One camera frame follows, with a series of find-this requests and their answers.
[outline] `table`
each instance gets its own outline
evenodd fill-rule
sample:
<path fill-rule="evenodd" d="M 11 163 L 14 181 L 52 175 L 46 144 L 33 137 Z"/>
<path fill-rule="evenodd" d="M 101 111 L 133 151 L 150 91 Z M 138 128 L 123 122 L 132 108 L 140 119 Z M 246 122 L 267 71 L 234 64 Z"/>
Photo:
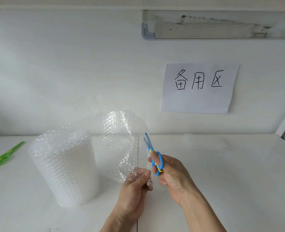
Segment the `table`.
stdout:
<path fill-rule="evenodd" d="M 0 231 L 99 231 L 121 184 L 101 177 L 101 194 L 76 208 L 59 206 L 27 154 L 34 136 L 0 137 Z M 153 147 L 180 159 L 228 231 L 285 231 L 285 141 L 263 135 L 151 135 Z M 145 150 L 138 150 L 139 163 Z M 154 181 L 132 232 L 188 231 L 181 208 Z"/>

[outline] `paper sign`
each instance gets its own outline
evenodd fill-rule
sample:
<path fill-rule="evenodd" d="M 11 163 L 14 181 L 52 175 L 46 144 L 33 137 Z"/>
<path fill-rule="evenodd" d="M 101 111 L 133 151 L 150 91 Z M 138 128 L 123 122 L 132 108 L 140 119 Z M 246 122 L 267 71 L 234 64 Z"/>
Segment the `paper sign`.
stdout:
<path fill-rule="evenodd" d="M 166 64 L 162 111 L 227 113 L 239 65 Z"/>

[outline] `white ledge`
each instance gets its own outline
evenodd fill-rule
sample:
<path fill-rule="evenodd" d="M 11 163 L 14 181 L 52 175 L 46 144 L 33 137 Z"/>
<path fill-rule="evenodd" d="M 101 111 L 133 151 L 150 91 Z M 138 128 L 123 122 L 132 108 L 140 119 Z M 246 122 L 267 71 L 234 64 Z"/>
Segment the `white ledge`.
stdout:
<path fill-rule="evenodd" d="M 0 8 L 285 11 L 285 0 L 0 0 Z"/>

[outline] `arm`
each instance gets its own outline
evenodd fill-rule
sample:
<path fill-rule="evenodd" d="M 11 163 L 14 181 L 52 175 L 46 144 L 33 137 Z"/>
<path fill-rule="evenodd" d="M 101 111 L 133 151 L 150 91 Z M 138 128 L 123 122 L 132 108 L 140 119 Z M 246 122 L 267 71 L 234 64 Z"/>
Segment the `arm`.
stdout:
<path fill-rule="evenodd" d="M 152 159 L 160 163 L 158 154 L 153 151 Z M 194 184 L 183 164 L 170 156 L 162 155 L 163 173 L 159 175 L 161 185 L 167 186 L 172 199 L 182 207 L 191 232 L 226 232 L 210 204 Z"/>
<path fill-rule="evenodd" d="M 122 185 L 118 202 L 100 232 L 130 232 L 143 212 L 145 195 L 152 191 L 152 186 L 146 185 L 150 175 L 148 170 L 138 168 L 128 176 Z"/>

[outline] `blue scissors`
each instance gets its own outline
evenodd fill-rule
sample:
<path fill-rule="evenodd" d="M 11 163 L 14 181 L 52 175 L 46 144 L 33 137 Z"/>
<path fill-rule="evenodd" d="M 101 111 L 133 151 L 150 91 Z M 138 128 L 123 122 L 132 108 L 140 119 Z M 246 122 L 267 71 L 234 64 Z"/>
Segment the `blue scissors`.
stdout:
<path fill-rule="evenodd" d="M 151 154 L 151 152 L 154 151 L 154 149 L 153 149 L 153 147 L 152 147 L 151 141 L 150 141 L 150 139 L 149 139 L 147 133 L 145 133 L 145 135 L 147 136 L 148 141 L 147 141 L 145 138 L 143 138 L 143 139 L 144 139 L 144 141 L 145 141 L 145 144 L 147 145 L 148 152 Z M 158 152 L 158 151 L 157 151 L 156 153 L 159 155 L 161 165 L 158 166 L 158 165 L 154 162 L 154 160 L 152 159 L 152 157 L 151 157 L 151 161 L 152 161 L 152 167 L 153 167 L 154 165 L 156 165 L 156 167 L 157 167 L 157 169 L 158 169 L 157 173 L 155 173 L 154 175 L 158 176 L 158 175 L 160 175 L 160 174 L 163 172 L 164 161 L 163 161 L 163 157 L 162 157 L 161 153 Z"/>

